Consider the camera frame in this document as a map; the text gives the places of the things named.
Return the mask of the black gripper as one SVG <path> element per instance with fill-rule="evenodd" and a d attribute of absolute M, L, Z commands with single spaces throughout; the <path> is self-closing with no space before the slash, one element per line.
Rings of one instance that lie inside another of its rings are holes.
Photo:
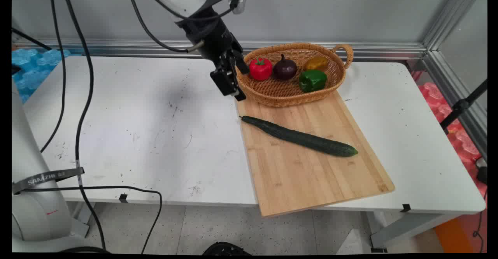
<path fill-rule="evenodd" d="M 237 101 L 243 101 L 247 97 L 238 85 L 236 69 L 242 75 L 249 74 L 250 69 L 244 61 L 242 47 L 222 18 L 204 20 L 217 15 L 214 9 L 202 9 L 190 19 L 177 22 L 178 27 L 184 30 L 186 38 L 192 43 L 185 52 L 199 51 L 203 58 L 213 61 L 215 70 L 210 73 L 210 77 L 223 96 L 231 95 Z"/>

